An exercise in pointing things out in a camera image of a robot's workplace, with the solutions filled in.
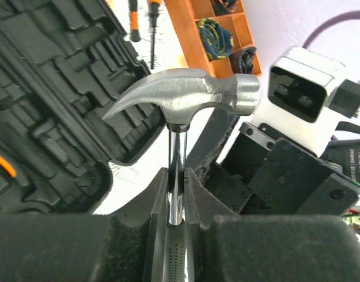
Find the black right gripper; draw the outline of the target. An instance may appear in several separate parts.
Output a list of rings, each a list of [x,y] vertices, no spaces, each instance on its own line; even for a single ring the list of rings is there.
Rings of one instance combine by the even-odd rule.
[[[360,184],[292,140],[272,138],[264,126],[244,122],[225,159],[214,163],[239,118],[214,109],[186,159],[233,212],[340,216],[359,200]]]

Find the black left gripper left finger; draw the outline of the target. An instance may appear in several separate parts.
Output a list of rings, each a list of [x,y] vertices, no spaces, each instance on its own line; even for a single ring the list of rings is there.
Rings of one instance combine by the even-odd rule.
[[[161,281],[167,181],[108,215],[0,216],[0,281]]]

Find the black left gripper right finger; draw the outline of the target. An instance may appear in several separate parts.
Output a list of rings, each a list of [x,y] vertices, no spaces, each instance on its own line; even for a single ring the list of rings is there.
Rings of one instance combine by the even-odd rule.
[[[360,281],[360,244],[335,216],[239,216],[185,172],[190,281]]]

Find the steel claw hammer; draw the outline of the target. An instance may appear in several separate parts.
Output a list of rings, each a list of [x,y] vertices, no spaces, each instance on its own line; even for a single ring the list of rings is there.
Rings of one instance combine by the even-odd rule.
[[[236,116],[249,116],[258,104],[260,83],[254,75],[214,78],[202,69],[169,69],[151,74],[130,86],[106,112],[104,119],[142,103],[158,106],[169,130],[170,200],[164,249],[163,278],[184,281],[184,174],[187,132],[197,112],[218,108]]]

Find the dark green tool case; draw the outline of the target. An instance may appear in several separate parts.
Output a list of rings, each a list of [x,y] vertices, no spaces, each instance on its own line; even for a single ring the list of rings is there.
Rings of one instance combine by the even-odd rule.
[[[150,73],[125,36],[106,1],[0,1],[0,215],[92,212],[158,137],[157,106],[104,119]]]

